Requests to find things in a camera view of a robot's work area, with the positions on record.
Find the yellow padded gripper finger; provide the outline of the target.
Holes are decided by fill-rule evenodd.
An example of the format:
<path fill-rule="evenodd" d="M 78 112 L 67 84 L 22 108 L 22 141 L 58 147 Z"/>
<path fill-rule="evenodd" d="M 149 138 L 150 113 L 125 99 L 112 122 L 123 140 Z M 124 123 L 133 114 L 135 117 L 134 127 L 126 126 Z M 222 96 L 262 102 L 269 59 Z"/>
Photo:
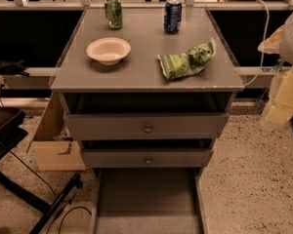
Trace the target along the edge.
<path fill-rule="evenodd" d="M 278 83 L 273 85 L 270 109 L 265 121 L 275 125 L 285 125 L 293 117 L 293 67 L 277 77 Z"/>

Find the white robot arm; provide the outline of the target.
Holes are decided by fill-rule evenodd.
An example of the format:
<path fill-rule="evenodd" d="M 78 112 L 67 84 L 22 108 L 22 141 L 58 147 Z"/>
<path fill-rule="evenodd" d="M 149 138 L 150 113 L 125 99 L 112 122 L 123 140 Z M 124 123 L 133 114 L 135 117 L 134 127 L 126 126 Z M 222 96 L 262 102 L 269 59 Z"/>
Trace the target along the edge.
<path fill-rule="evenodd" d="M 280 54 L 282 60 L 291 64 L 288 71 L 272 79 L 270 100 L 262 118 L 263 127 L 272 130 L 283 127 L 293 117 L 293 13 L 258 46 L 258 50 Z"/>

